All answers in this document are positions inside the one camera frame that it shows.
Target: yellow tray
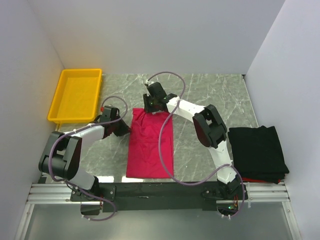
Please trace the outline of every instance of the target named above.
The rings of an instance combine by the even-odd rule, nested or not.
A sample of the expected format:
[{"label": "yellow tray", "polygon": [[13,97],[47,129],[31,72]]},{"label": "yellow tray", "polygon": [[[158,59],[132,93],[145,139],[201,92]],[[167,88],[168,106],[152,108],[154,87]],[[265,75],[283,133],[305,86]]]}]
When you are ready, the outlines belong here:
[{"label": "yellow tray", "polygon": [[95,119],[102,81],[101,69],[65,69],[48,114],[56,124],[88,123]]}]

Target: black cloth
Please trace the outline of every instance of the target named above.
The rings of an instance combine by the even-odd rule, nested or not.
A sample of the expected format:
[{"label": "black cloth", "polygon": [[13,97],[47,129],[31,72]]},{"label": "black cloth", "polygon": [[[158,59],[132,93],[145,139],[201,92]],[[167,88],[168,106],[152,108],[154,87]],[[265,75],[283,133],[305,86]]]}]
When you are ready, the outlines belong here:
[{"label": "black cloth", "polygon": [[234,167],[242,177],[277,184],[289,173],[274,126],[231,127],[228,137]]}]

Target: cable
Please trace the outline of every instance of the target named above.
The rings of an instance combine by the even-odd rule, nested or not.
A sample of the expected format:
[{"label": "cable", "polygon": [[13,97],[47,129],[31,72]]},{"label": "cable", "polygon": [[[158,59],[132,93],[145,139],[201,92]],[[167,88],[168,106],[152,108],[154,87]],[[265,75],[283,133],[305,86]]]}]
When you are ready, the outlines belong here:
[{"label": "cable", "polygon": [[244,187],[244,182],[242,180],[242,177],[240,175],[240,173],[235,169],[234,166],[232,166],[231,164],[223,164],[221,166],[219,166],[217,169],[215,169],[209,176],[207,176],[205,179],[201,180],[201,181],[198,181],[198,182],[193,182],[193,183],[187,183],[187,182],[183,182],[183,181],[180,181],[178,179],[176,179],[170,172],[169,170],[167,169],[165,163],[164,163],[164,159],[163,159],[163,156],[162,156],[162,152],[161,152],[161,138],[162,138],[162,134],[163,134],[163,131],[164,131],[164,128],[166,126],[166,124],[168,123],[169,119],[173,116],[173,114],[175,113],[175,111],[177,110],[177,108],[179,107],[179,104],[180,104],[180,100],[183,96],[183,94],[185,93],[185,90],[186,90],[186,81],[182,78],[182,76],[180,76],[179,74],[177,73],[174,73],[174,72],[171,72],[171,71],[161,71],[161,72],[158,72],[154,75],[152,75],[151,77],[149,77],[147,79],[146,82],[149,82],[151,79],[153,79],[155,76],[158,76],[160,74],[172,74],[172,75],[175,75],[177,76],[183,83],[183,88],[182,88],[182,91],[180,93],[180,96],[179,96],[179,99],[176,103],[176,106],[175,108],[172,110],[172,112],[168,115],[168,117],[164,120],[162,126],[161,126],[161,129],[160,129],[160,134],[159,134],[159,139],[158,139],[158,152],[159,152],[159,157],[160,157],[160,161],[161,161],[161,164],[162,164],[162,167],[163,169],[165,170],[165,172],[170,176],[171,179],[173,179],[176,183],[178,184],[181,184],[181,185],[184,185],[184,186],[196,186],[196,185],[200,185],[202,183],[204,183],[205,181],[207,181],[208,179],[210,179],[213,175],[215,175],[220,169],[224,168],[224,167],[231,167],[234,169],[234,171],[238,174],[239,178],[240,178],[240,181],[241,181],[241,185],[242,185],[242,203],[241,203],[241,206],[239,207],[239,210],[234,214],[232,215],[232,217],[236,216],[238,214],[238,212],[242,209],[243,205],[244,205],[244,202],[245,202],[245,187]]},{"label": "cable", "polygon": [[[116,122],[120,121],[121,119],[123,119],[123,118],[125,117],[125,115],[126,115],[127,112],[128,112],[128,104],[126,103],[125,100],[123,100],[123,99],[122,99],[121,97],[119,97],[119,96],[109,96],[109,97],[105,98],[105,99],[103,100],[102,104],[101,104],[101,107],[103,107],[104,104],[105,104],[105,102],[106,102],[108,99],[111,99],[111,98],[120,99],[120,100],[124,103],[124,105],[125,105],[125,111],[124,111],[124,113],[123,113],[123,116],[121,116],[120,118],[118,118],[118,119],[116,119],[116,120],[112,120],[112,121],[101,122],[101,123],[90,123],[90,124],[87,125],[87,126],[81,127],[81,128],[79,128],[79,129],[77,129],[77,130],[68,132],[68,133],[60,136],[60,137],[53,143],[52,148],[51,148],[50,153],[49,153],[49,160],[48,160],[49,174],[50,174],[50,176],[51,176],[51,178],[52,178],[53,181],[55,181],[55,182],[65,181],[64,179],[56,179],[56,177],[55,177],[55,175],[54,175],[54,173],[53,173],[53,170],[52,170],[52,157],[53,157],[54,151],[55,151],[55,149],[56,149],[56,146],[58,145],[58,143],[59,143],[62,139],[66,138],[66,137],[68,137],[68,136],[71,136],[71,135],[73,135],[73,134],[77,134],[77,133],[79,133],[79,132],[82,132],[82,131],[84,131],[84,130],[87,130],[87,129],[89,129],[89,128],[95,127],[95,126],[103,126],[103,125],[108,125],[108,124],[116,123]],[[65,182],[66,182],[68,185],[71,185],[71,186],[75,187],[76,189],[79,189],[80,192],[82,192],[83,194],[87,195],[88,197],[95,198],[95,199],[100,200],[100,201],[104,201],[104,202],[106,202],[106,203],[108,203],[108,204],[111,204],[112,207],[113,207],[113,213],[112,213],[110,216],[108,216],[108,217],[101,218],[101,219],[95,219],[95,218],[89,218],[89,217],[87,217],[87,216],[83,216],[84,218],[86,218],[86,219],[88,219],[88,220],[90,220],[90,221],[99,222],[99,221],[108,220],[108,219],[112,218],[113,215],[115,215],[115,213],[116,213],[116,211],[117,211],[117,207],[116,207],[116,205],[115,205],[113,202],[111,202],[110,200],[105,199],[105,198],[103,198],[103,197],[94,196],[94,195],[86,192],[85,190],[77,187],[76,185],[72,184],[72,183],[69,182],[69,181],[65,181]]]}]

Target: wall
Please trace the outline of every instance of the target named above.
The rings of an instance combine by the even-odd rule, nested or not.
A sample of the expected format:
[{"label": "wall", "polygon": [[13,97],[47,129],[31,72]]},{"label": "wall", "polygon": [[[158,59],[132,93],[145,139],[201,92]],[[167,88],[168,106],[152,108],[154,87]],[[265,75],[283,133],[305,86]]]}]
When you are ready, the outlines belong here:
[{"label": "wall", "polygon": [[284,0],[29,0],[66,68],[246,74]]},{"label": "wall", "polygon": [[9,240],[55,128],[47,114],[62,64],[27,1],[0,5],[0,238]]},{"label": "wall", "polygon": [[320,2],[286,0],[247,75],[260,125],[275,125],[303,239],[319,239]]}]

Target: purple cable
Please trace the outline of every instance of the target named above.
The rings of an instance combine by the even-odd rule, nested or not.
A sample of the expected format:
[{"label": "purple cable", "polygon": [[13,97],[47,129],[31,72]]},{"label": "purple cable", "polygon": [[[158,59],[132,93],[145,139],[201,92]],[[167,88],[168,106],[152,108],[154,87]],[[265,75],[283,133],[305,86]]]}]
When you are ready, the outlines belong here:
[{"label": "purple cable", "polygon": [[180,104],[180,99],[182,98],[183,94],[185,93],[185,90],[186,90],[186,81],[178,74],[174,73],[174,72],[171,72],[171,71],[162,71],[162,72],[158,72],[154,75],[152,75],[151,77],[148,78],[147,82],[150,81],[152,78],[154,78],[155,76],[159,75],[159,74],[172,74],[172,75],[175,75],[177,76],[179,79],[181,79],[182,83],[183,83],[183,89],[180,93],[180,96],[179,96],[179,100],[175,106],[175,108],[172,110],[172,112],[169,114],[169,116],[165,119],[164,123],[162,124],[161,126],[161,129],[160,129],[160,134],[159,134],[159,139],[158,139],[158,151],[159,151],[159,157],[160,157],[160,161],[161,161],[161,164],[163,166],[163,169],[166,171],[166,173],[170,176],[171,179],[173,179],[175,182],[177,182],[178,184],[181,184],[181,185],[184,185],[184,186],[196,186],[196,185],[200,185],[202,183],[204,183],[205,181],[207,181],[208,179],[210,179],[213,175],[215,175],[220,169],[222,168],[225,168],[225,167],[231,167],[233,168],[233,170],[238,174],[239,178],[240,178],[240,181],[241,181],[241,185],[242,185],[242,202],[241,202],[241,206],[239,207],[238,211],[233,214],[231,217],[234,217],[238,214],[238,212],[240,212],[240,210],[243,208],[243,205],[244,205],[244,202],[245,202],[245,187],[244,187],[244,182],[243,182],[243,179],[240,175],[240,173],[236,170],[236,168],[234,166],[232,166],[231,164],[223,164],[221,166],[219,166],[217,169],[215,169],[209,176],[207,176],[205,179],[201,180],[201,181],[198,181],[198,182],[192,182],[192,183],[187,183],[187,182],[183,182],[183,181],[180,181],[178,179],[176,179],[170,172],[169,170],[167,169],[165,163],[164,163],[164,159],[163,159],[163,156],[162,156],[162,152],[161,152],[161,138],[162,138],[162,134],[163,134],[163,131],[165,129],[165,126],[166,124],[168,123],[169,119],[173,116],[173,114],[175,113],[175,111],[177,110],[177,108],[179,107],[179,104]]},{"label": "purple cable", "polygon": [[[53,157],[53,154],[54,154],[54,151],[55,151],[55,148],[56,148],[57,144],[58,144],[62,139],[66,138],[66,137],[68,137],[68,136],[71,136],[71,135],[73,135],[73,134],[77,134],[77,133],[79,133],[79,132],[82,132],[82,131],[84,131],[84,130],[86,130],[86,129],[95,127],[95,126],[103,126],[103,125],[108,125],[108,124],[116,123],[116,122],[120,121],[121,119],[123,119],[124,116],[127,114],[127,112],[128,112],[128,104],[126,103],[125,100],[123,100],[123,99],[122,99],[121,97],[119,97],[119,96],[108,96],[107,98],[105,98],[105,99],[103,100],[103,102],[102,102],[102,104],[101,104],[101,107],[103,107],[104,104],[105,104],[105,102],[106,102],[108,99],[111,99],[111,98],[120,99],[120,100],[124,103],[124,105],[125,105],[125,111],[124,111],[122,117],[120,117],[120,118],[118,118],[118,119],[116,119],[116,120],[108,121],[108,122],[92,123],[92,124],[90,124],[90,125],[81,127],[81,128],[79,128],[79,129],[77,129],[77,130],[75,130],[75,131],[71,131],[71,132],[68,132],[68,133],[60,136],[60,137],[54,142],[54,144],[52,145],[52,148],[51,148],[51,150],[50,150],[50,153],[49,153],[49,161],[48,161],[49,174],[50,174],[51,178],[53,179],[53,181],[55,181],[55,182],[64,181],[64,179],[56,179],[56,178],[55,178],[55,175],[54,175],[54,173],[53,173],[53,170],[52,170],[52,157]],[[73,187],[76,187],[76,185],[72,184],[71,182],[68,182],[68,181],[66,181],[66,182],[67,182],[68,184],[72,185]],[[89,197],[91,197],[91,198],[95,198],[95,199],[98,199],[98,200],[100,200],[100,201],[104,201],[104,202],[109,203],[109,204],[111,204],[111,205],[113,206],[113,213],[112,213],[110,216],[108,216],[108,217],[101,218],[101,219],[95,219],[95,218],[89,218],[89,217],[87,217],[87,216],[84,216],[86,219],[88,219],[88,220],[90,220],[90,221],[99,222],[99,221],[108,220],[108,219],[112,218],[113,215],[115,215],[115,213],[116,213],[116,211],[117,211],[117,207],[116,207],[116,205],[115,205],[113,202],[111,202],[111,201],[109,201],[108,199],[105,199],[105,198],[103,198],[103,197],[94,196],[94,195],[86,192],[85,190],[83,190],[83,189],[81,189],[81,188],[78,188],[78,189],[79,189],[79,191],[81,191],[83,194],[85,194],[85,195],[87,195],[87,196],[89,196]]]}]

